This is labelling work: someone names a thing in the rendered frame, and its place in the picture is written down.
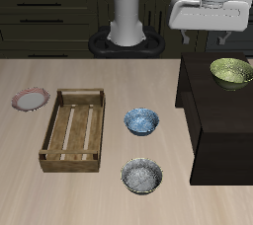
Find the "green bowl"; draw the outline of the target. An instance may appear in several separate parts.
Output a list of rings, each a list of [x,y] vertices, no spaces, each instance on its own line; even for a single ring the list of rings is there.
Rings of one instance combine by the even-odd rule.
[[[210,65],[211,75],[225,91],[236,91],[253,81],[253,67],[236,58],[220,58]]]

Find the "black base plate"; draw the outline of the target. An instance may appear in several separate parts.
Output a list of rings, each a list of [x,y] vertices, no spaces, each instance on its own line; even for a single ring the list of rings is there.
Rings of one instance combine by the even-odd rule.
[[[144,26],[146,40],[134,46],[119,46],[107,39],[109,26],[102,26],[89,38],[88,47],[98,59],[156,59],[165,49],[164,38],[151,26]]]

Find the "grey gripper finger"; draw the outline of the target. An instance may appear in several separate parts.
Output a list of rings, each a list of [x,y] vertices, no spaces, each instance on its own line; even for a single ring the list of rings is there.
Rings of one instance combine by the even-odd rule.
[[[220,37],[217,38],[218,45],[225,45],[226,40],[230,37],[231,32],[224,32]]]
[[[186,30],[181,30],[182,44],[189,44],[190,38],[186,35]]]

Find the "grey bowl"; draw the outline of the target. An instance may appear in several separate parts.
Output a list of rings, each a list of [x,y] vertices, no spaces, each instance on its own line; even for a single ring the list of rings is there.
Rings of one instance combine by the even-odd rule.
[[[132,193],[147,195],[160,187],[163,171],[153,160],[134,158],[122,167],[121,180]]]

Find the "pink rimmed white plate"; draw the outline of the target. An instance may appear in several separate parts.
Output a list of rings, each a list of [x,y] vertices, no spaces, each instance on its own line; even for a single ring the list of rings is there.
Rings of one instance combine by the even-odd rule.
[[[50,94],[43,88],[33,87],[20,91],[11,101],[11,106],[20,112],[32,112],[43,107]]]

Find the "blue bowl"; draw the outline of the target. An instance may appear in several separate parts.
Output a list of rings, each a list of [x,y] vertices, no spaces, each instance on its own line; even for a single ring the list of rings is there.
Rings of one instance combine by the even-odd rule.
[[[159,116],[152,110],[137,108],[126,113],[124,123],[132,134],[146,136],[158,126]]]

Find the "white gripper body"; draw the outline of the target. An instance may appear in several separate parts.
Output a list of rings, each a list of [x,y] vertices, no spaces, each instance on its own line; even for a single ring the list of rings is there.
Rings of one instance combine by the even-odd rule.
[[[172,30],[243,32],[252,0],[229,0],[221,8],[204,7],[201,0],[171,0],[168,27]]]

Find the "dark kitchen cupboards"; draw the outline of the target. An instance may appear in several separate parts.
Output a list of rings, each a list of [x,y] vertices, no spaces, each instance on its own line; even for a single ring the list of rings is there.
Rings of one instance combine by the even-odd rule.
[[[138,18],[165,40],[165,49],[185,48],[179,30],[167,25],[171,0],[138,0]],[[0,58],[95,58],[89,38],[115,18],[114,0],[0,0]],[[204,38],[208,31],[195,32]]]

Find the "dark wooden cabinet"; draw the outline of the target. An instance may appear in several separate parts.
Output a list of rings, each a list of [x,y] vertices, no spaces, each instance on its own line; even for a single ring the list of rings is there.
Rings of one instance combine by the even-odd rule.
[[[210,65],[241,52],[184,52],[175,106],[185,112],[194,163],[192,186],[253,186],[253,81],[227,92]]]

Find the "wooden slat tray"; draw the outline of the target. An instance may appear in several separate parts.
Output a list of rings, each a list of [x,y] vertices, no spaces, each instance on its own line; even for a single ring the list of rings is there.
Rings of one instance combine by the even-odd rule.
[[[105,116],[103,89],[58,89],[39,151],[45,173],[98,173]]]

